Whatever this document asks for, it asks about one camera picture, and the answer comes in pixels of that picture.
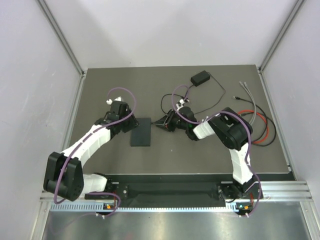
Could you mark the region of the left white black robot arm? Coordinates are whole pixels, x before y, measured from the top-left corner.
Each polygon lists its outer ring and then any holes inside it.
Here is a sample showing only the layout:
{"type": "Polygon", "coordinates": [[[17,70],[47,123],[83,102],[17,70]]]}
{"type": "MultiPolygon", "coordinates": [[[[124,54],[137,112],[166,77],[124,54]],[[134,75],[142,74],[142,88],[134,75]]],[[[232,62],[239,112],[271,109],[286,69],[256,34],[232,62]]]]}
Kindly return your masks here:
{"type": "Polygon", "coordinates": [[[47,159],[43,189],[54,195],[57,200],[75,201],[80,196],[97,193],[102,198],[109,198],[114,191],[107,177],[100,173],[85,174],[86,162],[103,145],[110,142],[119,133],[135,129],[139,122],[127,102],[121,97],[108,100],[110,110],[99,118],[89,131],[69,148],[61,152],[52,152],[47,159]]]}

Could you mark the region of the black network switch box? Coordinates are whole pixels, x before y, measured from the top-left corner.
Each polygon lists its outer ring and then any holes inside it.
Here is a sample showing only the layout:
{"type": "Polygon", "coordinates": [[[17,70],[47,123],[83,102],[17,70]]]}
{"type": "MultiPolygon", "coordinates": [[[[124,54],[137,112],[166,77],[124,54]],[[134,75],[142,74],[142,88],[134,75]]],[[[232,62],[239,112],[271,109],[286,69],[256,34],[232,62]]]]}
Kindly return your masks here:
{"type": "Polygon", "coordinates": [[[138,118],[138,126],[131,131],[131,147],[150,147],[151,146],[151,118],[138,118]]]}

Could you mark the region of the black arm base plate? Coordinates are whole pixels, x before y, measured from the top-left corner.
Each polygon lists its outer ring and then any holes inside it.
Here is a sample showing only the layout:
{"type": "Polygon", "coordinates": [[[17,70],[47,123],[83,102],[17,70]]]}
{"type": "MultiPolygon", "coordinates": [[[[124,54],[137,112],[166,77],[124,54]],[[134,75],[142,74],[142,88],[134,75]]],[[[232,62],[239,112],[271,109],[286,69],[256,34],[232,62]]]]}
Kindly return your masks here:
{"type": "Polygon", "coordinates": [[[243,185],[231,174],[105,174],[107,189],[124,199],[144,194],[151,196],[200,195],[218,199],[255,198],[262,193],[256,177],[243,185]]]}

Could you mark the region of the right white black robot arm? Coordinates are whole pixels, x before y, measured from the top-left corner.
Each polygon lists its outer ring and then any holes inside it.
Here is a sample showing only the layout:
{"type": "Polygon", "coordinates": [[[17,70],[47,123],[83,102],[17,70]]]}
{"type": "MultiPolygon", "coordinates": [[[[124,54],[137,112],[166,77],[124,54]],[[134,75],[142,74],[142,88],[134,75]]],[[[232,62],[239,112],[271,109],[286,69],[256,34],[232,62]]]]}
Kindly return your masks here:
{"type": "Polygon", "coordinates": [[[217,136],[229,150],[232,163],[233,182],[220,185],[219,197],[225,201],[245,198],[255,184],[255,174],[251,167],[251,125],[231,108],[226,107],[221,113],[197,121],[194,112],[188,106],[171,109],[154,124],[168,132],[176,129],[184,130],[192,141],[203,140],[209,136],[217,136]]]}

